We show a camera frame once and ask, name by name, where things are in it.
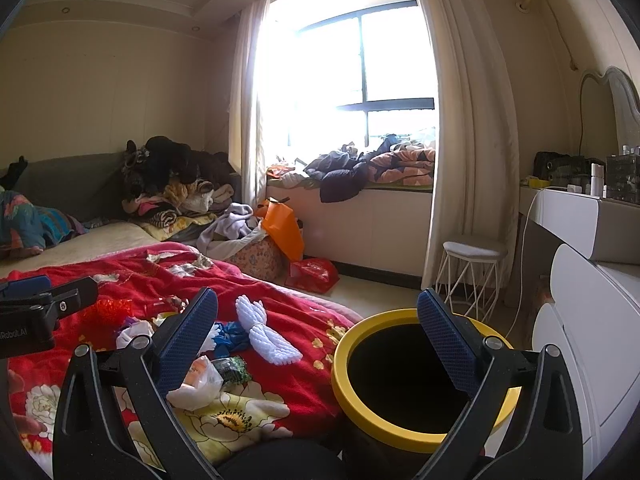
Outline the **purple foil wrapper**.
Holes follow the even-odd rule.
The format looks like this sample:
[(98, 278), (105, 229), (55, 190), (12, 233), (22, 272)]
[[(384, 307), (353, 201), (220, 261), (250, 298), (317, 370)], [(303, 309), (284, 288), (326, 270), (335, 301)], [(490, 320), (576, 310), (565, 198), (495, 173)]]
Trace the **purple foil wrapper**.
[(117, 332), (115, 346), (117, 349), (123, 349), (137, 336), (152, 337), (153, 335), (154, 328), (148, 321), (126, 318), (124, 326)]

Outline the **white plastic bag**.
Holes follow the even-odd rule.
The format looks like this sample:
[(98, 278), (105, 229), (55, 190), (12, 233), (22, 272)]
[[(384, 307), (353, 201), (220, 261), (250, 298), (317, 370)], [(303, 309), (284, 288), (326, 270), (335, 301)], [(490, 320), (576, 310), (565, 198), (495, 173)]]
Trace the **white plastic bag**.
[(196, 411), (219, 398), (224, 380), (207, 356), (194, 360), (181, 386), (167, 393), (167, 401), (180, 410)]

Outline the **red gold wrapper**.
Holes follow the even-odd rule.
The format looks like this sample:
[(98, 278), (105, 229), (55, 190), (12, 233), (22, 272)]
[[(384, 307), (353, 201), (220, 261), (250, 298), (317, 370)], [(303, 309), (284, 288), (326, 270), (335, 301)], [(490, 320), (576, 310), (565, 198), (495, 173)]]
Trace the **red gold wrapper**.
[(175, 295), (154, 299), (144, 306), (144, 313), (148, 318), (157, 318), (160, 314), (175, 315), (181, 313), (189, 305), (189, 300), (184, 300)]

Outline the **dark green snack wrapper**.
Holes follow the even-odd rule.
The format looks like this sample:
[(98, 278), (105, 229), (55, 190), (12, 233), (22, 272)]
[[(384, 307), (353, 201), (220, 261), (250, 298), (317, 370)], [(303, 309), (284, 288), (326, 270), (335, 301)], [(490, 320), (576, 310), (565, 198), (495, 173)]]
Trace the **dark green snack wrapper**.
[(240, 356), (226, 356), (212, 361), (215, 370), (222, 378), (222, 388), (230, 390), (244, 386), (252, 380), (246, 362)]

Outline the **blue plastic glove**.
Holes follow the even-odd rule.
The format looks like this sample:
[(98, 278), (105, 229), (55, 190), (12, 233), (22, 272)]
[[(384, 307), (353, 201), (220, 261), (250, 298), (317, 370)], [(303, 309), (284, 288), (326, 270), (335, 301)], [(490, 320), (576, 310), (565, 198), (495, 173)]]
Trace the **blue plastic glove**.
[(239, 322), (215, 322), (210, 332), (215, 359), (228, 358), (232, 354), (250, 348), (248, 333)]

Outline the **yellow rimmed black trash bin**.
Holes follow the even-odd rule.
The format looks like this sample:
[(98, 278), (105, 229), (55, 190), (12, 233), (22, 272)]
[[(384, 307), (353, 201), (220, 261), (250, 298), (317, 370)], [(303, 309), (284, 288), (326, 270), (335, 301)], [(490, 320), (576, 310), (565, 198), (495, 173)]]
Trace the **yellow rimmed black trash bin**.
[(331, 382), (342, 459), (356, 476), (409, 478), (470, 403), (454, 388), (414, 309), (365, 318), (342, 337)]

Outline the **teal patterned pillow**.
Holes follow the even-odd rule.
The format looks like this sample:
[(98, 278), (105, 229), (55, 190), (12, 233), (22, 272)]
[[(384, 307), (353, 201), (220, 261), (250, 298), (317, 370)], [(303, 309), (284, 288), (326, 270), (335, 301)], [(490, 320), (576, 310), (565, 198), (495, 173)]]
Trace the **teal patterned pillow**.
[(1, 190), (1, 258), (38, 256), (85, 233), (74, 217), (55, 208), (32, 204), (26, 196)]

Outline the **white rounded drawer cabinet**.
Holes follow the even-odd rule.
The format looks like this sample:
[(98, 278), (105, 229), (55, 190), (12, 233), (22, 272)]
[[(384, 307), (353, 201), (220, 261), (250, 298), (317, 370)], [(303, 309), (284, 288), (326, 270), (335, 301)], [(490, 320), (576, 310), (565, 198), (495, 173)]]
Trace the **white rounded drawer cabinet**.
[(639, 406), (639, 268), (556, 251), (552, 300), (539, 310), (533, 349), (560, 348), (582, 427), (582, 476), (610, 454)]

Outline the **pile of clothes on bed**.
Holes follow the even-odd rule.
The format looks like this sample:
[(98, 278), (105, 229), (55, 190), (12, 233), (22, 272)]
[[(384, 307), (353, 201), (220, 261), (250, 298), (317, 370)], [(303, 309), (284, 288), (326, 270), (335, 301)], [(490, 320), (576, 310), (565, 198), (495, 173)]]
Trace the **pile of clothes on bed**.
[(241, 178), (225, 152), (198, 151), (167, 136), (127, 142), (122, 209), (160, 242), (193, 245), (241, 199)]

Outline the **red floral blanket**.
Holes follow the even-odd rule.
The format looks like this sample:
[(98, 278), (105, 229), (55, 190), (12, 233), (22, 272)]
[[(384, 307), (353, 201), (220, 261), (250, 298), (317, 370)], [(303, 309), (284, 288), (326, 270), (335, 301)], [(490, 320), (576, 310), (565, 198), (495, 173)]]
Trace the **red floral blanket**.
[(1, 282), (6, 479), (343, 479), (344, 308), (179, 244)]

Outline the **lavender white clothes heap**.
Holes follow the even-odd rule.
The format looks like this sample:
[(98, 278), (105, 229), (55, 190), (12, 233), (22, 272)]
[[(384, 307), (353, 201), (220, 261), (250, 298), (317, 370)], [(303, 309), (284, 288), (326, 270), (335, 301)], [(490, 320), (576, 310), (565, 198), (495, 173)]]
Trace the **lavender white clothes heap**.
[(213, 260), (227, 261), (244, 248), (268, 236), (250, 205), (232, 203), (224, 213), (201, 232), (198, 251)]

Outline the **white dresser desk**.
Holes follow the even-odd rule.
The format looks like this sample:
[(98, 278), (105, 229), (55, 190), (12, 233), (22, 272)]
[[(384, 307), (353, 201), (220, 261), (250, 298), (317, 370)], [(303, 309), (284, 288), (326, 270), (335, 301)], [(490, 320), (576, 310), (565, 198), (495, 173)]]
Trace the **white dresser desk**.
[(520, 188), (520, 211), (588, 260), (639, 264), (638, 205), (550, 188)]

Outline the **floral fabric basket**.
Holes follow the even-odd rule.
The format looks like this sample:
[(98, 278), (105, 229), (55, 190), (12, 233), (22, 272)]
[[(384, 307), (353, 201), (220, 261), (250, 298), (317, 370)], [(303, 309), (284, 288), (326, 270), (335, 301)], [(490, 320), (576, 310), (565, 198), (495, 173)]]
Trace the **floral fabric basket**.
[(285, 256), (270, 236), (250, 244), (228, 259), (244, 274), (272, 282), (285, 271)]

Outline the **sheer curtain left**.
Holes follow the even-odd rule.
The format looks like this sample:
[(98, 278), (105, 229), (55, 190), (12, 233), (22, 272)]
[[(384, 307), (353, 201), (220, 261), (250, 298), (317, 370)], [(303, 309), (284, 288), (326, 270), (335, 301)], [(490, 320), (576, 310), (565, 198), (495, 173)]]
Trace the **sheer curtain left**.
[(255, 0), (241, 12), (231, 76), (229, 162), (241, 177), (242, 202), (252, 207), (264, 200), (266, 192), (256, 62), (269, 5), (270, 0)]

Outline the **orange paper bag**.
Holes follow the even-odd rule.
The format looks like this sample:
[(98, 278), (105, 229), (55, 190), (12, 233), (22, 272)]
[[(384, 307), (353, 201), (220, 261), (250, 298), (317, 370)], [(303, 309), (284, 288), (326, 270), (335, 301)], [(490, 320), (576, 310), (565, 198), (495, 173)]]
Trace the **orange paper bag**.
[(257, 205), (255, 216), (262, 219), (262, 228), (290, 261), (303, 259), (304, 239), (294, 210), (277, 200), (264, 200)]

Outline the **cream curtain right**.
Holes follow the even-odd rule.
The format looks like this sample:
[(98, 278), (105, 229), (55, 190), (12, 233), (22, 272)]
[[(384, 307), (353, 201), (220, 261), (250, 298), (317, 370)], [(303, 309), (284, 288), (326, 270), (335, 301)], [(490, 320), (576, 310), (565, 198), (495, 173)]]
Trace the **cream curtain right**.
[(457, 235), (506, 248), (510, 278), (518, 237), (520, 150), (511, 81), (484, 0), (418, 0), (431, 35), (439, 140), (422, 276), (433, 286), (442, 245)]

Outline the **black bag on desk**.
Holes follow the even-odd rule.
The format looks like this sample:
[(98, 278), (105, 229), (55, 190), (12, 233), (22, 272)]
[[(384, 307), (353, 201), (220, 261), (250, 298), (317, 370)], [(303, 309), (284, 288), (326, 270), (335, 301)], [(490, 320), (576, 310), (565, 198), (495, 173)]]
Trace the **black bag on desk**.
[(582, 155), (567, 155), (557, 152), (538, 152), (534, 158), (533, 176), (549, 181), (551, 186), (566, 188), (591, 182), (591, 165), (605, 166), (601, 159)]

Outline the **red plastic bag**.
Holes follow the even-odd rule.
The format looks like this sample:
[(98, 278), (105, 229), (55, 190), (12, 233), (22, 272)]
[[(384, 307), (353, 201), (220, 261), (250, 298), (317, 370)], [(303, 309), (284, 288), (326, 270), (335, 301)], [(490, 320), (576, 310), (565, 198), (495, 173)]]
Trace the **red plastic bag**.
[(334, 264), (323, 258), (307, 258), (290, 263), (285, 285), (304, 292), (326, 294), (340, 280)]

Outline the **orange patterned quilt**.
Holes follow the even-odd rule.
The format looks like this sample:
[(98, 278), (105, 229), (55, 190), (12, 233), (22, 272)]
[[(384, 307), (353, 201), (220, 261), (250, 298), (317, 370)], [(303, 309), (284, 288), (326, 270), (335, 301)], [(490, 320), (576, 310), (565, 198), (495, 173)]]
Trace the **orange patterned quilt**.
[(415, 145), (374, 156), (368, 166), (368, 180), (375, 184), (422, 186), (434, 183), (436, 150)]

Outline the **dark navy jacket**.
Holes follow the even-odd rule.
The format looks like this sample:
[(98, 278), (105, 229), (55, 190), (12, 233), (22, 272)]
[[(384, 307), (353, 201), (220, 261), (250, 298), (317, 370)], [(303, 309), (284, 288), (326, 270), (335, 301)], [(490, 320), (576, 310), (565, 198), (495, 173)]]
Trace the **dark navy jacket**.
[(363, 155), (332, 151), (320, 155), (304, 169), (320, 182), (320, 202), (341, 203), (357, 196), (368, 182), (368, 162)]

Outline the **ornate vanity mirror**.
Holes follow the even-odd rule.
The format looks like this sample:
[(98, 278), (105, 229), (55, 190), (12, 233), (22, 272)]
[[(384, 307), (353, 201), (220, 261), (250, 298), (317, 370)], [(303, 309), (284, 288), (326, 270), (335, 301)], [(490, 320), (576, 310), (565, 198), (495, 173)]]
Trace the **ornate vanity mirror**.
[(620, 68), (586, 70), (579, 86), (578, 153), (605, 160), (639, 146), (639, 92)]

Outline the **black framed window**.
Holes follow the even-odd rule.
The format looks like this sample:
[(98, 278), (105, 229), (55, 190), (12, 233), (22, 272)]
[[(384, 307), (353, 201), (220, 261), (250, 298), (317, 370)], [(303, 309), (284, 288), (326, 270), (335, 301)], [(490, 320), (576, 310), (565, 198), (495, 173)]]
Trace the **black framed window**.
[(388, 134), (436, 141), (434, 51), (414, 0), (326, 18), (297, 32), (295, 45), (310, 56), (300, 91), (334, 110), (344, 133), (365, 146)]

